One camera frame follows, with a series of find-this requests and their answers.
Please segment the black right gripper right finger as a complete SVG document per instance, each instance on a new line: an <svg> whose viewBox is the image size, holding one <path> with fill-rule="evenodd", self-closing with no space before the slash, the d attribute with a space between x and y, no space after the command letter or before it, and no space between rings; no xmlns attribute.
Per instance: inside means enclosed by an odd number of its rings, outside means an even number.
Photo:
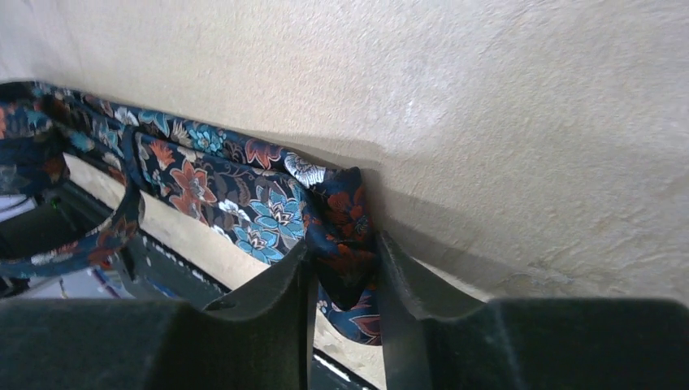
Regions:
<svg viewBox="0 0 689 390"><path fill-rule="evenodd" d="M688 309L647 298L480 301L377 238L390 389L685 389Z"/></svg>

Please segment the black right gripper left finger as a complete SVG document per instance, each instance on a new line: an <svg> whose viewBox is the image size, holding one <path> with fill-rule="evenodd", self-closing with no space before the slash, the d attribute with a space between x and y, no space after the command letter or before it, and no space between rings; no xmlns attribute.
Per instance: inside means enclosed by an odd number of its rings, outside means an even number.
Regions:
<svg viewBox="0 0 689 390"><path fill-rule="evenodd" d="M304 244L204 310L175 300L1 304L4 389L307 389L316 281Z"/></svg>

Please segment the navy floral patterned tie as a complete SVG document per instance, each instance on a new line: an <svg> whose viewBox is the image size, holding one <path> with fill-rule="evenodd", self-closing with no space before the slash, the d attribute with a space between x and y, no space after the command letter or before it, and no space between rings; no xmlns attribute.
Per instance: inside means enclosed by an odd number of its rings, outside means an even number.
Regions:
<svg viewBox="0 0 689 390"><path fill-rule="evenodd" d="M149 108L38 81L1 86L1 192L63 184L72 154L118 180L123 200L74 238L4 257L3 275L53 276L99 264L130 241L150 195L268 265L303 241L314 255L318 309L344 337L380 345L379 262L362 174L283 146Z"/></svg>

